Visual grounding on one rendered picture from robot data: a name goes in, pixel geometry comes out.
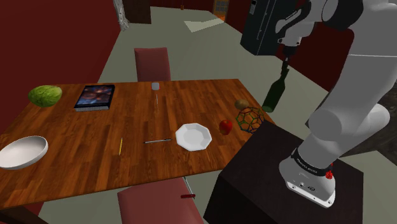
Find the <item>black refrigerator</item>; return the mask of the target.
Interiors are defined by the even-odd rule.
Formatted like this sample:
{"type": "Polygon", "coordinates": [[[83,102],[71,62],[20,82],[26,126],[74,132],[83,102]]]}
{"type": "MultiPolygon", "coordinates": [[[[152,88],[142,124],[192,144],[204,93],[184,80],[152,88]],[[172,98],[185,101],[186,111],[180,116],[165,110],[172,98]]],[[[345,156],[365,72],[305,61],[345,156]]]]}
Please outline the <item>black refrigerator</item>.
{"type": "Polygon", "coordinates": [[[275,55],[286,31],[308,17],[312,1],[252,0],[240,44],[253,55],[275,55]]]}

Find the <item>dark green glass bottle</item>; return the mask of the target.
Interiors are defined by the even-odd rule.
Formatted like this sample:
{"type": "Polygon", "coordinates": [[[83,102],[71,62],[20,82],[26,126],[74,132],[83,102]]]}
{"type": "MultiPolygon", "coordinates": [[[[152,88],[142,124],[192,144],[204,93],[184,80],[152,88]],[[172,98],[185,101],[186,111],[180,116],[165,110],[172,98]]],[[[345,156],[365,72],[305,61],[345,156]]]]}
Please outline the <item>dark green glass bottle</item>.
{"type": "Polygon", "coordinates": [[[285,79],[289,72],[288,68],[282,69],[281,76],[278,80],[273,82],[271,85],[268,94],[262,104],[262,110],[267,113],[271,113],[274,111],[275,107],[277,106],[282,94],[285,90],[285,79]]]}

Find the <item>orange door with panes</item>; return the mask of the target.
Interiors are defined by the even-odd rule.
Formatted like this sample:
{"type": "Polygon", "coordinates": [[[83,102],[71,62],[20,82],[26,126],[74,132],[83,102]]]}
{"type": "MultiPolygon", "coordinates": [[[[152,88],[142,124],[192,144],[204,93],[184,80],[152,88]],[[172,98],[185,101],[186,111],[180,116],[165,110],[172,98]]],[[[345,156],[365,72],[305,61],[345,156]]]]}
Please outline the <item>orange door with panes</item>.
{"type": "Polygon", "coordinates": [[[226,17],[230,0],[214,0],[212,13],[219,18],[226,17]]]}

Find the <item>red apple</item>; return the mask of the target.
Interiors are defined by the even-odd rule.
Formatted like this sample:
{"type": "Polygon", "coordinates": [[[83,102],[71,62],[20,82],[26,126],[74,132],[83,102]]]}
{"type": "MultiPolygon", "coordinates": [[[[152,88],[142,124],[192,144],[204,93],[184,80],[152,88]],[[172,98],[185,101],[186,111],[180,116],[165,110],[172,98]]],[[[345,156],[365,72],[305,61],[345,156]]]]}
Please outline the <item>red apple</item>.
{"type": "Polygon", "coordinates": [[[230,120],[222,120],[219,123],[219,131],[223,135],[229,135],[232,129],[233,129],[233,124],[230,120]]]}

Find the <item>dark robot stand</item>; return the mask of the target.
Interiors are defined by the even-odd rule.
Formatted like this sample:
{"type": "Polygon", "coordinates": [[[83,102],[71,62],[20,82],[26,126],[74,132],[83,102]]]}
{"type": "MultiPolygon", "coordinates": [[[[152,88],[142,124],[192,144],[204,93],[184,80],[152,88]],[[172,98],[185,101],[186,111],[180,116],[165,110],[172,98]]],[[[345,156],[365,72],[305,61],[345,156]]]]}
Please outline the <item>dark robot stand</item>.
{"type": "Polygon", "coordinates": [[[263,122],[220,172],[205,210],[209,224],[363,224],[363,173],[336,160],[329,208],[289,190],[279,162],[302,139],[263,122]]]}

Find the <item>white octagonal plate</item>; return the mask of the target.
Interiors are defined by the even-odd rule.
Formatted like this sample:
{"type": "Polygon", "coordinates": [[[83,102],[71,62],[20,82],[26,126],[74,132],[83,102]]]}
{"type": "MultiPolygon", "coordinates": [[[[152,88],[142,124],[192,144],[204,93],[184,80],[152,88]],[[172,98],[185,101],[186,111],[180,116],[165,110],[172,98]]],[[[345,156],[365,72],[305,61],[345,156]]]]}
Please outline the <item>white octagonal plate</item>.
{"type": "Polygon", "coordinates": [[[199,151],[208,147],[212,136],[207,127],[199,123],[186,123],[176,131],[176,141],[188,151],[199,151]]]}

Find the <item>dark red chair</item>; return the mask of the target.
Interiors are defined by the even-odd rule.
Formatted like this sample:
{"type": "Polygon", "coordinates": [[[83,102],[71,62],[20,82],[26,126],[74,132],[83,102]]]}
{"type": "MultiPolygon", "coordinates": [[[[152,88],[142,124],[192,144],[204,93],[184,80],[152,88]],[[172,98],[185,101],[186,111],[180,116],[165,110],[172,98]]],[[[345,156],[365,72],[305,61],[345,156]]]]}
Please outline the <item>dark red chair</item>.
{"type": "Polygon", "coordinates": [[[168,51],[161,48],[135,48],[138,81],[171,81],[168,51]]]}
{"type": "Polygon", "coordinates": [[[117,193],[122,224],[204,224],[183,178],[136,186],[117,193]]]}

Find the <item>dark picture book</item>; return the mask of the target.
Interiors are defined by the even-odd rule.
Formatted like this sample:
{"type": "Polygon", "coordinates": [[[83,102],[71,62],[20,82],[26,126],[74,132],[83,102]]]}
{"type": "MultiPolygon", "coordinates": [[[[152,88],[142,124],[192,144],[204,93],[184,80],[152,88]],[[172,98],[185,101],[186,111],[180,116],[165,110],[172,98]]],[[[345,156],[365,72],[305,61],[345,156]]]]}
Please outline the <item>dark picture book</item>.
{"type": "Polygon", "coordinates": [[[86,85],[74,109],[77,112],[109,110],[114,91],[114,85],[86,85]]]}

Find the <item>wooden dining table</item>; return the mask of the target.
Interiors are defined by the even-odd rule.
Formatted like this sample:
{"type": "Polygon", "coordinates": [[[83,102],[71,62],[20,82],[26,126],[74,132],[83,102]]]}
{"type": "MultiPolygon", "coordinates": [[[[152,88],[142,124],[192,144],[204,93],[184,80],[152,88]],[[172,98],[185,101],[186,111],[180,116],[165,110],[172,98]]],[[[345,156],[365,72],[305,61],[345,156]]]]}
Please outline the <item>wooden dining table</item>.
{"type": "Polygon", "coordinates": [[[47,153],[35,164],[0,168],[0,214],[12,222],[41,223],[28,204],[223,169],[249,134],[234,127],[224,136],[220,121],[237,116],[238,99],[257,106],[238,79],[164,81],[157,91],[148,82],[117,83],[109,110],[77,112],[82,90],[82,84],[62,85],[56,105],[28,104],[0,134],[0,149],[26,136],[48,141],[47,153]],[[176,131],[186,123],[209,129],[212,141],[205,150],[177,144],[176,131]],[[172,140],[143,144],[167,138],[172,140]]]}

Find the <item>green cabbage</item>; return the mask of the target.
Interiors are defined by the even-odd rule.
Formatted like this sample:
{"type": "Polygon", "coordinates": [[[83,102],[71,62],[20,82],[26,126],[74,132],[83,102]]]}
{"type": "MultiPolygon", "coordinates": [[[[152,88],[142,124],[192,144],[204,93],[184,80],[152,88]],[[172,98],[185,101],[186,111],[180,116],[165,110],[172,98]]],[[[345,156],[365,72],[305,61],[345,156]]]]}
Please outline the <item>green cabbage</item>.
{"type": "Polygon", "coordinates": [[[28,93],[28,99],[39,107],[51,107],[62,97],[62,89],[51,85],[41,85],[28,93]]]}

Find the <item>white bowl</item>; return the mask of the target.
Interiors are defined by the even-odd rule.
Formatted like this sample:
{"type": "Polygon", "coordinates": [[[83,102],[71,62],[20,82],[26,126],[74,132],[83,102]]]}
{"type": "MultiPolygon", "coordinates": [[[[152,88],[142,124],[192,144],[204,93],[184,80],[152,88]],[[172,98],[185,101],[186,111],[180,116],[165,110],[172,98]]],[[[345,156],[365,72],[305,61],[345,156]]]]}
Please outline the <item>white bowl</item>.
{"type": "Polygon", "coordinates": [[[0,168],[17,170],[40,160],[48,151],[48,142],[41,136],[18,139],[0,150],[0,168]]]}

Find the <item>green wireframe polyhedron ball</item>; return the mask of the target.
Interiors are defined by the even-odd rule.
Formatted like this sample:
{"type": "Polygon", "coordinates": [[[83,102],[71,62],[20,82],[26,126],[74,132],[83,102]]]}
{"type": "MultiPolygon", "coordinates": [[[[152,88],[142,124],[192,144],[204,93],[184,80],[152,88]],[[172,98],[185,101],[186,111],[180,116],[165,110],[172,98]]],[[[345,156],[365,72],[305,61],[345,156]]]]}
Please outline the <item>green wireframe polyhedron ball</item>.
{"type": "Polygon", "coordinates": [[[255,107],[247,107],[240,110],[235,119],[240,129],[250,134],[253,134],[265,121],[263,111],[255,107]]]}

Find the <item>red handled metal tool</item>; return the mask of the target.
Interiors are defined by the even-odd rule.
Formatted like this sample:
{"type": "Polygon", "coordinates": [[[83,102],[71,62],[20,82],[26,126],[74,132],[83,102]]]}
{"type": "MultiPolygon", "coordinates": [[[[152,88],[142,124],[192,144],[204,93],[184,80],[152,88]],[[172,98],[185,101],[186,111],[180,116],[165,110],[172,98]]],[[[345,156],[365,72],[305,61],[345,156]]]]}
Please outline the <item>red handled metal tool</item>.
{"type": "Polygon", "coordinates": [[[185,185],[186,185],[186,187],[187,187],[187,189],[189,191],[189,194],[181,195],[181,198],[182,199],[187,199],[187,198],[195,199],[195,194],[192,192],[192,189],[191,189],[191,187],[190,187],[190,185],[189,185],[189,183],[187,181],[187,178],[185,176],[183,176],[183,181],[184,181],[184,183],[185,183],[185,185]]]}

